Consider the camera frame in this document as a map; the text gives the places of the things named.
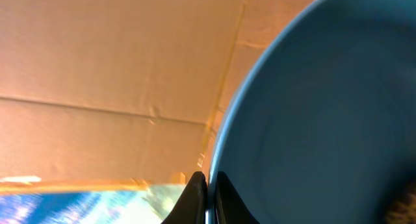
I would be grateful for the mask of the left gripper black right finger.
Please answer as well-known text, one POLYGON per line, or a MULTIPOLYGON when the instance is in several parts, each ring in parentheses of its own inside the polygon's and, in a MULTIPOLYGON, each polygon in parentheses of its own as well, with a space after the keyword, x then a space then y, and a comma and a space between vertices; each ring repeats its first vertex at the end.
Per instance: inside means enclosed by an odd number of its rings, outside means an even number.
POLYGON ((218 224, 259 224, 223 171, 217 175, 214 211, 218 224))

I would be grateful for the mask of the large blue bowl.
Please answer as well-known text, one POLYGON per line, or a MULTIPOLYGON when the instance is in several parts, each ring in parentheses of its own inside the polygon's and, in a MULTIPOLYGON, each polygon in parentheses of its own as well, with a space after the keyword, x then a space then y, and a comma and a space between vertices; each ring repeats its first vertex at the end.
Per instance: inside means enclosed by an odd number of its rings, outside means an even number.
POLYGON ((314 0, 274 39, 218 130, 223 171, 259 223, 386 223, 415 182, 415 0, 314 0))

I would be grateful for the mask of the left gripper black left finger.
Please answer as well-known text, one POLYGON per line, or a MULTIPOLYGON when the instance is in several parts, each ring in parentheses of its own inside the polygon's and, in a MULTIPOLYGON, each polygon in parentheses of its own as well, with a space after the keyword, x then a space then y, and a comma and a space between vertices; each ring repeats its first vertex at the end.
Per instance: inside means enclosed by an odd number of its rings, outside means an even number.
POLYGON ((192 174, 176 204, 162 224, 204 224, 207 183, 201 171, 192 174))

